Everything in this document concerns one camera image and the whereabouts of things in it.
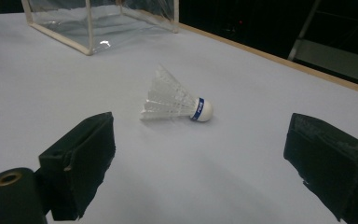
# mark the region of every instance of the glass box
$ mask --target glass box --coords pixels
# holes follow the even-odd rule
[[[179,0],[22,0],[27,22],[86,55],[140,33],[177,33]]]

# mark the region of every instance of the white surface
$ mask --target white surface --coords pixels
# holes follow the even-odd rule
[[[159,63],[213,104],[210,121],[139,120]],[[0,15],[0,172],[37,169],[40,153],[105,111],[117,154],[78,223],[337,223],[283,147],[294,112],[358,138],[358,92],[189,31],[87,57],[23,14]]]

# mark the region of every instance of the shuttlecock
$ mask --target shuttlecock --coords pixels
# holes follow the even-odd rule
[[[194,97],[160,65],[147,94],[141,119],[190,116],[193,120],[207,121],[212,113],[213,107],[208,101]]]

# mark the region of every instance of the shuttlecock cork base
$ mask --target shuttlecock cork base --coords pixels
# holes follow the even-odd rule
[[[194,97],[160,65],[152,80],[141,115],[141,119],[190,116],[193,120],[207,121],[213,115],[213,107],[207,100]]]

